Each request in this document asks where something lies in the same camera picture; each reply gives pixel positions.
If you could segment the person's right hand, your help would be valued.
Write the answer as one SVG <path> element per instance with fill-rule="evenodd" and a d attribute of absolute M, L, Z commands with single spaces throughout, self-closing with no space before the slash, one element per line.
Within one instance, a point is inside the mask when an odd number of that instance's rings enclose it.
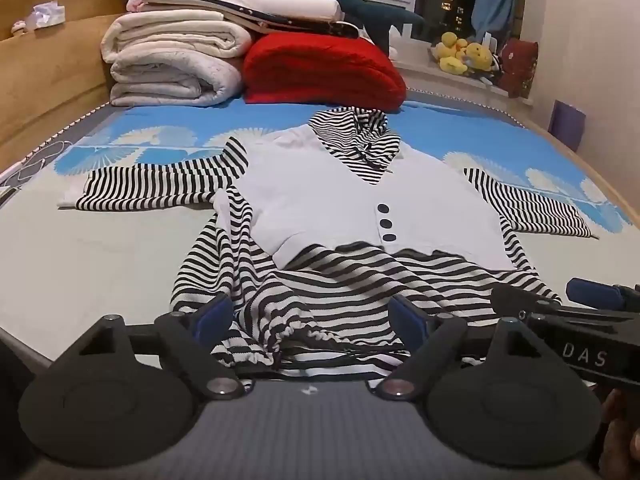
<path fill-rule="evenodd" d="M 608 425 L 600 457 L 602 479 L 639 478 L 639 393 L 614 389 L 603 404 Z"/>

